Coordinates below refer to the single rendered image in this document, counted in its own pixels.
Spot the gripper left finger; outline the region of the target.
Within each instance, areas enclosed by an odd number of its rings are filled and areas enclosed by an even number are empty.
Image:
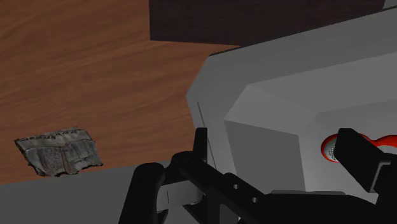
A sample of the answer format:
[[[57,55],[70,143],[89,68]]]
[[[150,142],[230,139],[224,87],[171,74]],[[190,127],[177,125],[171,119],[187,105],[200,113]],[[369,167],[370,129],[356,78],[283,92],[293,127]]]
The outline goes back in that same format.
[[[193,149],[172,156],[167,167],[136,167],[118,224],[165,224],[169,211],[183,208],[198,224],[265,224],[263,193],[207,162],[207,129],[195,131]]]

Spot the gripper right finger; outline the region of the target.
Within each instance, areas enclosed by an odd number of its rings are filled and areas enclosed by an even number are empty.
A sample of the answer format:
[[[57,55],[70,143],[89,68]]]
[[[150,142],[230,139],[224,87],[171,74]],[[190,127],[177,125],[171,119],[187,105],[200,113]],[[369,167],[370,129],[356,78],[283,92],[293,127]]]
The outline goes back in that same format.
[[[352,128],[340,128],[334,156],[378,206],[397,206],[397,155],[384,153]]]

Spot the white sink basin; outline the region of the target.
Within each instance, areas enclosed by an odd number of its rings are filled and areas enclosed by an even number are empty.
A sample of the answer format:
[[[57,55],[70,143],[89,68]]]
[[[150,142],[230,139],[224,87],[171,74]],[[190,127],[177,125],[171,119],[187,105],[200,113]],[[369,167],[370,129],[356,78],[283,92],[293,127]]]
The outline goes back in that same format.
[[[397,7],[211,55],[186,100],[220,172],[263,193],[342,191],[375,202],[321,143],[341,127],[397,134]]]

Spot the crumpled grey newspaper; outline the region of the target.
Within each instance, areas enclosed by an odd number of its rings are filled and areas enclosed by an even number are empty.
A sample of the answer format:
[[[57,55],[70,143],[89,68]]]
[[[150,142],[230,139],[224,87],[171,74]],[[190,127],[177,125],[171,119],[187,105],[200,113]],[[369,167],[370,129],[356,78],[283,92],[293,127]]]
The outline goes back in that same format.
[[[38,176],[74,175],[103,165],[95,141],[78,127],[18,138],[14,143]]]

